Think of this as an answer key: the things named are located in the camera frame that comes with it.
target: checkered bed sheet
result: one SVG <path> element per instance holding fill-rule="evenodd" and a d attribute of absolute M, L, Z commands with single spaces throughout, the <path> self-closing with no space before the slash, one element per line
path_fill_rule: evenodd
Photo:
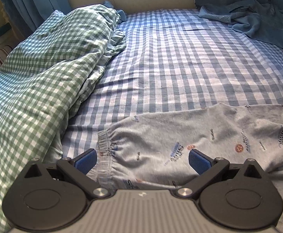
<path fill-rule="evenodd" d="M 283 49 L 248 38 L 197 10 L 130 15 L 119 25 L 127 48 L 107 65 L 70 120 L 64 156 L 97 144 L 97 132 L 147 112 L 283 104 Z"/>

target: gray pants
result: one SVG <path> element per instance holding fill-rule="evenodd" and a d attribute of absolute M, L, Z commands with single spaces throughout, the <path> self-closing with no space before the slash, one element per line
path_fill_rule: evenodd
<path fill-rule="evenodd" d="M 283 198 L 283 105 L 230 107 L 132 116 L 99 132 L 89 177 L 112 190 L 176 188 L 198 174 L 191 149 L 231 163 L 254 158 Z M 283 214 L 278 223 L 283 232 Z"/>

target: gray ribbed panel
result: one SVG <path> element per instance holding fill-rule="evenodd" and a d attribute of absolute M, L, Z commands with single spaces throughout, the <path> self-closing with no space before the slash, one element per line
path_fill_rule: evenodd
<path fill-rule="evenodd" d="M 118 190 L 96 200 L 74 225 L 57 233 L 232 233 L 204 218 L 194 202 L 168 190 Z M 276 233 L 275 229 L 261 233 Z"/>

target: white logo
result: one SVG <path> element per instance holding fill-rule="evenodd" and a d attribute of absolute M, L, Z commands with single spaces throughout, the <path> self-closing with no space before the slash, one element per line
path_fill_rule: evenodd
<path fill-rule="evenodd" d="M 147 193 L 141 192 L 141 193 L 139 193 L 138 195 L 141 196 L 141 197 L 144 197 L 145 195 L 147 195 Z"/>

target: circular cover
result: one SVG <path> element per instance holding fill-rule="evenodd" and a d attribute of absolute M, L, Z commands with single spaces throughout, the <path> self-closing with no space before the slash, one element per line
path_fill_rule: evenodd
<path fill-rule="evenodd" d="M 248 183 L 228 180 L 208 186 L 200 195 L 200 208 L 227 228 L 257 230 L 276 224 L 283 208 L 280 196 L 258 182 Z"/>
<path fill-rule="evenodd" d="M 2 208 L 11 224 L 24 231 L 51 231 L 69 224 L 85 209 L 84 192 L 60 180 L 32 182 L 9 192 Z"/>

